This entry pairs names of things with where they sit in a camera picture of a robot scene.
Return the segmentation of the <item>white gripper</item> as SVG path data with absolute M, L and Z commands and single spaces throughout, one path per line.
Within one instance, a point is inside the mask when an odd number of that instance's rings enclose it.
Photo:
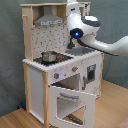
M 69 16 L 70 14 L 79 14 L 79 3 L 76 0 L 67 0 L 67 12 L 66 15 Z

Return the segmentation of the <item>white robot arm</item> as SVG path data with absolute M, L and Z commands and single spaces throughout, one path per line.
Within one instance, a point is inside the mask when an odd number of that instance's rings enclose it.
M 72 38 L 84 47 L 99 50 L 111 55 L 128 56 L 128 36 L 113 44 L 96 40 L 100 28 L 99 20 L 94 16 L 82 16 L 79 3 L 76 0 L 67 0 L 67 28 Z

